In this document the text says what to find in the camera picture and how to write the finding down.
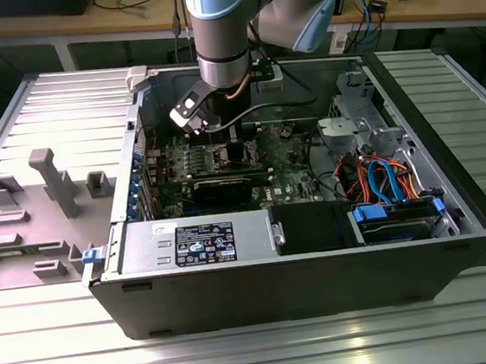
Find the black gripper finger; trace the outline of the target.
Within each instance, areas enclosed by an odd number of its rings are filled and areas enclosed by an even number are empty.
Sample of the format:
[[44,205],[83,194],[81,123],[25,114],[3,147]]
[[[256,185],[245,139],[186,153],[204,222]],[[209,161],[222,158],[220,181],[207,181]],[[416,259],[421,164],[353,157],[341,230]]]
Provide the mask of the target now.
[[244,157],[241,125],[232,125],[225,131],[228,160],[240,163]]

